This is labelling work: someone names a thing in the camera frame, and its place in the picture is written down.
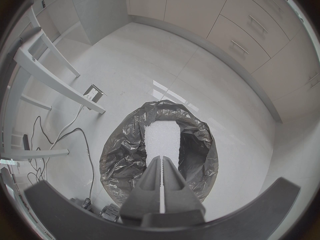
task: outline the tile floor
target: tile floor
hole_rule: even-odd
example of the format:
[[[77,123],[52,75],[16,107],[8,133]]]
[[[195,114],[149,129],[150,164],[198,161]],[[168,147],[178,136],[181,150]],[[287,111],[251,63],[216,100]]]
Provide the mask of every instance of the tile floor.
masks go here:
[[[81,73],[79,78],[49,53],[42,64],[74,89],[84,93],[95,84],[106,95],[98,114],[84,108],[66,132],[81,127],[86,133],[94,165],[91,200],[96,211],[112,202],[100,183],[99,159],[110,134],[143,103],[169,99],[184,104],[206,122],[215,138],[219,171],[203,202],[207,221],[234,211],[257,197],[272,156],[275,122],[254,91],[226,64],[177,35],[130,23],[94,46],[62,39],[58,50]],[[79,105],[31,79],[25,94],[52,105],[50,112],[20,103],[15,130],[32,135],[34,120],[51,140],[75,116]],[[34,148],[50,144],[36,124]],[[67,198],[89,195],[92,172],[81,132],[60,141],[64,157],[48,162],[48,181]]]

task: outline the wall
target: wall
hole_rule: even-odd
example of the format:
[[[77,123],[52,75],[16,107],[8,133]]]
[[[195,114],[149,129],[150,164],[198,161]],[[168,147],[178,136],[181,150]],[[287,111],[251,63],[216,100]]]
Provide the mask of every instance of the wall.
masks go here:
[[[286,124],[276,123],[273,154],[260,193],[278,177],[301,187],[292,209],[269,240],[278,239],[307,207],[320,182],[320,112]]]
[[[131,22],[126,0],[73,0],[73,3],[92,45]]]

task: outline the cabinet handle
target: cabinet handle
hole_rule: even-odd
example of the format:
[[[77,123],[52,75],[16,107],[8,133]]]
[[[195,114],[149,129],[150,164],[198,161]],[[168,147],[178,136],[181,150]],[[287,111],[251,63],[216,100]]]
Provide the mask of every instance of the cabinet handle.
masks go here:
[[[274,2],[274,4],[279,8],[280,11],[284,12],[284,11],[280,8],[280,6],[278,6],[278,4],[277,4],[274,0],[271,0],[271,1]]]
[[[253,19],[255,22],[257,22],[258,24],[259,24],[259,26],[260,27],[262,27],[263,28],[263,30],[264,31],[266,31],[267,33],[268,33],[268,31],[265,29],[265,27],[264,26],[262,26],[254,17],[252,17],[251,15],[249,15],[249,17],[251,18],[251,19]]]
[[[313,87],[315,87],[318,83],[320,83],[320,81],[318,81],[316,84],[312,85],[310,89],[312,89]]]
[[[315,79],[318,75],[319,75],[319,73],[316,73],[314,77],[310,77],[309,82],[312,81],[313,79]]]
[[[243,50],[246,54],[249,54],[244,48],[242,48],[240,45],[238,45],[235,41],[231,40],[236,46],[238,46],[241,50]]]

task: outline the drawer handle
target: drawer handle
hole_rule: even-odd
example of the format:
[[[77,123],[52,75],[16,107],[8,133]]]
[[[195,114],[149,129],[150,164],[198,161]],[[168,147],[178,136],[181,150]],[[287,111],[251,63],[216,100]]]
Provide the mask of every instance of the drawer handle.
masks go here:
[[[315,79],[318,75],[319,75],[319,73],[316,73],[314,77],[311,77],[311,78],[309,79],[309,82],[312,81],[313,79]]]
[[[262,27],[263,28],[263,30],[264,31],[266,31],[267,33],[268,33],[268,31],[265,29],[265,27],[264,26],[262,26],[254,17],[252,17],[251,15],[249,15],[249,17],[251,18],[251,19],[253,19],[255,22],[257,22],[258,24],[259,24],[259,26],[260,27]]]
[[[320,81],[318,81],[316,84],[312,85],[310,89],[312,89],[313,87],[315,87],[318,83],[320,83]]]
[[[243,50],[246,54],[249,54],[244,48],[242,48],[240,45],[238,45],[235,41],[231,40],[236,46],[238,46],[241,50]]]
[[[274,4],[279,8],[280,11],[284,12],[284,11],[280,8],[280,6],[278,6],[278,4],[277,4],[274,0],[271,0],[271,1],[274,2]]]

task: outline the bin liner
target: bin liner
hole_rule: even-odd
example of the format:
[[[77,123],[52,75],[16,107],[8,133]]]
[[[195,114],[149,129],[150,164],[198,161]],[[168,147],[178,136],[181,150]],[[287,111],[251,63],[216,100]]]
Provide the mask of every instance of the bin liner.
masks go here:
[[[99,166],[104,189],[117,205],[126,200],[146,170],[145,127],[157,120],[175,120],[180,126],[178,170],[203,202],[218,173],[215,141],[205,122],[185,106],[169,100],[146,102],[127,115],[110,135]]]

